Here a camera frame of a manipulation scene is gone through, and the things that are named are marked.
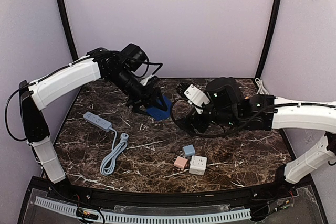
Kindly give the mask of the dark blue cube socket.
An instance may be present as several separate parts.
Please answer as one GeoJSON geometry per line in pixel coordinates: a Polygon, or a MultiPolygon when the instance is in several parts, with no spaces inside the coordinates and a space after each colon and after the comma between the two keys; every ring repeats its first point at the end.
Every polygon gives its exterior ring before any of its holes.
{"type": "Polygon", "coordinates": [[[163,96],[163,100],[165,104],[167,105],[166,111],[158,109],[154,106],[146,108],[146,112],[151,117],[153,117],[156,121],[166,120],[170,118],[170,109],[171,109],[172,102],[165,95],[163,96]]]}

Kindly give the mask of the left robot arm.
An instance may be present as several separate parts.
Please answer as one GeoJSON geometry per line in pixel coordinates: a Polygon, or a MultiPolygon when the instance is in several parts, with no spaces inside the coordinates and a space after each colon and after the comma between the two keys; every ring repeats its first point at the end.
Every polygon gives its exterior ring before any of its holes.
{"type": "Polygon", "coordinates": [[[20,116],[25,137],[41,163],[53,191],[63,201],[74,197],[74,189],[65,181],[67,176],[57,157],[50,139],[48,124],[42,113],[61,96],[87,83],[105,79],[117,86],[127,97],[127,107],[132,112],[154,116],[150,109],[158,113],[169,111],[170,105],[157,86],[159,78],[152,74],[140,80],[134,74],[142,65],[151,66],[146,53],[135,44],[128,44],[121,51],[97,48],[78,60],[31,82],[19,84],[20,116]]]}

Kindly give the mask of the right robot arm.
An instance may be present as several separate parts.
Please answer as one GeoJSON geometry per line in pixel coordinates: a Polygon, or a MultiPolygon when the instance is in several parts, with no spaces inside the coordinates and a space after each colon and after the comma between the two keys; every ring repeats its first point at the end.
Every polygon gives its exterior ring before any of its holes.
{"type": "Polygon", "coordinates": [[[218,78],[205,91],[192,84],[180,83],[177,93],[193,107],[177,121],[179,128],[191,136],[210,137],[205,132],[211,124],[229,127],[213,134],[226,137],[240,130],[305,129],[324,131],[324,136],[309,150],[290,163],[282,165],[278,179],[268,188],[273,200],[325,163],[335,165],[335,102],[289,100],[270,94],[245,97],[234,78],[218,78]]]}

